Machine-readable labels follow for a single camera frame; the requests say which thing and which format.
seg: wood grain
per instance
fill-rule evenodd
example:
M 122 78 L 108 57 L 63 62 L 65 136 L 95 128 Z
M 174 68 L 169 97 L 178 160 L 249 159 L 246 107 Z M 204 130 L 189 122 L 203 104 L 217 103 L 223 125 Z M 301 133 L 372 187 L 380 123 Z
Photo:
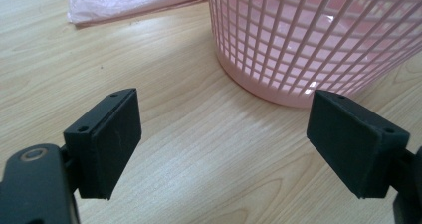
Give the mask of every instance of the wood grain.
M 76 28 L 67 0 L 0 0 L 0 169 L 63 144 L 104 96 L 137 88 L 143 137 L 110 201 L 83 223 L 393 223 L 395 191 L 358 200 L 306 139 L 309 110 L 237 86 L 216 59 L 208 4 Z M 355 97 L 422 144 L 419 53 Z

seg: pink plastic basket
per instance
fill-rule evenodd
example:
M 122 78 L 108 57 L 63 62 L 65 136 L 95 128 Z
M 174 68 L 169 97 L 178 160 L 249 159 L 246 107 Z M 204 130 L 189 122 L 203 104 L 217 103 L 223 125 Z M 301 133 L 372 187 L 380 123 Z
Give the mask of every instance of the pink plastic basket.
M 210 0 L 218 59 L 243 88 L 309 107 L 352 96 L 422 50 L 422 0 Z

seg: square hole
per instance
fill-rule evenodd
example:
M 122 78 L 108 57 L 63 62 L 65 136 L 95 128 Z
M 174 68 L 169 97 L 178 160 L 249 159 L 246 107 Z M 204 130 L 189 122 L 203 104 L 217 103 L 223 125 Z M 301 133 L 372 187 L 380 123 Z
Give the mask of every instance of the square hole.
M 270 79 L 267 77 L 263 77 L 262 81 L 264 84 L 267 84 L 270 81 Z
M 265 57 L 263 55 L 261 55 L 260 53 L 258 53 L 258 55 L 257 55 L 257 61 L 259 63 L 263 64 L 264 63 L 264 59 L 265 59 Z
M 272 81 L 271 82 L 271 86 L 274 87 L 274 88 L 278 88 L 279 85 L 280 85 L 280 82 L 277 82 L 277 81 Z

